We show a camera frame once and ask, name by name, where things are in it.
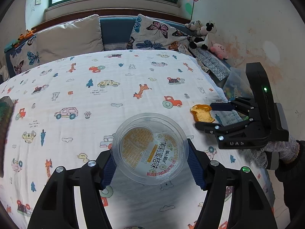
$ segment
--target pink butterfly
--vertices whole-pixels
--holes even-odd
[[[152,24],[149,27],[146,27],[146,29],[147,30],[157,30],[157,32],[159,32],[159,37],[160,37],[160,31],[161,31],[161,33],[163,34],[164,38],[167,39],[168,26],[165,25],[165,24],[162,25],[160,22],[153,21]]]
[[[24,62],[24,60],[22,60],[17,67],[14,66],[14,69],[15,69],[15,72],[17,75],[21,73],[21,67],[23,66],[23,62]]]

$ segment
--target screw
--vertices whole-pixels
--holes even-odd
[[[246,173],[249,173],[250,169],[249,169],[249,167],[245,166],[245,167],[242,168],[242,171],[246,172]]]
[[[213,166],[218,166],[218,165],[219,165],[219,162],[216,161],[216,160],[212,160],[210,163],[211,163],[211,165],[213,165]]]
[[[96,165],[96,162],[94,160],[88,162],[89,167],[93,167],[94,165]]]
[[[56,172],[60,173],[63,171],[63,166],[59,166],[56,168]]]

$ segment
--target blue gripper pad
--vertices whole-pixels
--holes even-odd
[[[202,168],[201,164],[199,163],[199,160],[196,157],[195,152],[193,151],[190,144],[189,144],[188,164],[189,164],[189,167],[193,174],[196,185],[198,185],[201,189],[205,189],[206,182],[203,178],[204,169]]]
[[[116,166],[114,164],[112,156],[110,155],[110,157],[103,169],[103,180],[101,182],[102,188],[106,188],[106,186],[110,185],[115,170],[116,170]]]

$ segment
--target transparent plastic cup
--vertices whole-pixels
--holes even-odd
[[[111,153],[118,168],[142,184],[161,184],[177,176],[189,145],[181,127],[155,113],[135,115],[116,131]]]

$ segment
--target pink plush toy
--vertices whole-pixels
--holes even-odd
[[[228,54],[225,50],[225,47],[221,44],[217,44],[217,43],[213,44],[213,46],[211,46],[210,48],[210,51],[212,53],[215,53],[216,56],[221,60],[228,58]]]

